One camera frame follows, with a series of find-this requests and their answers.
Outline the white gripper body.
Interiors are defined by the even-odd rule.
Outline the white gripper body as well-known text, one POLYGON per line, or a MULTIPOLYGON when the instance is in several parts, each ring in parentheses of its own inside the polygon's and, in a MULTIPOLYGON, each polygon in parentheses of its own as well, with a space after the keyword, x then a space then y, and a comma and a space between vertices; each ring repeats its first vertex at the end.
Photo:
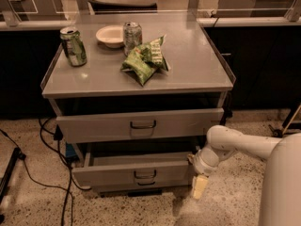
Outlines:
POLYGON ((222 161, 233 155, 234 151, 219 150, 206 145, 194 155, 192 164, 197 174, 210 176, 222 161))

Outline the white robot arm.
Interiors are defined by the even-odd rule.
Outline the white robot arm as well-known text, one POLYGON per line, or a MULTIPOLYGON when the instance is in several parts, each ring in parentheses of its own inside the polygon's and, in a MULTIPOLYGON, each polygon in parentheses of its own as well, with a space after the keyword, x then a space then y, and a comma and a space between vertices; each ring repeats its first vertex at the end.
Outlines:
POLYGON ((211 127, 206 144, 188 160, 197 176, 199 198, 220 162, 241 152, 266 161, 258 226, 301 226, 301 134, 284 138, 246 135, 222 125, 211 127))

